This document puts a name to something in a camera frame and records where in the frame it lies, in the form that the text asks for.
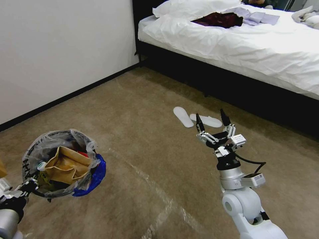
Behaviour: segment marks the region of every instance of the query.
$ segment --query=dark red cloth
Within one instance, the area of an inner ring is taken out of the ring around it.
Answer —
[[[211,13],[202,18],[193,20],[192,22],[203,26],[216,26],[223,28],[230,28],[233,26],[241,26],[243,24],[243,17],[238,17],[235,13]]]

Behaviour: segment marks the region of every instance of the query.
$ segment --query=person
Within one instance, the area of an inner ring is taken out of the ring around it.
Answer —
[[[272,0],[243,0],[246,5],[254,7],[273,9],[275,7],[275,1]]]

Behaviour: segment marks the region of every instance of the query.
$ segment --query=black bed frame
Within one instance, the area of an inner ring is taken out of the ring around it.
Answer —
[[[153,15],[152,8],[164,1],[133,0],[136,54],[141,65],[196,87],[206,96],[319,138],[318,100],[138,40],[139,21]]]

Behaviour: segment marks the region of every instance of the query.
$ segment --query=brown paper bag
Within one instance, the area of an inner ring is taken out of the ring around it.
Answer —
[[[50,180],[72,184],[88,173],[91,159],[72,149],[60,146],[45,166]]]

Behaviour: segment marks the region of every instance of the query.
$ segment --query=white bedsheet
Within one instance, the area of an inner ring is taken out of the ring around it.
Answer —
[[[279,15],[278,23],[254,27],[243,24],[230,29],[205,27],[190,21],[214,9],[209,9],[207,3],[194,3],[194,8],[179,8],[158,19],[151,16],[142,20],[139,39],[319,99],[318,30],[295,23],[292,13],[247,5],[237,6]]]

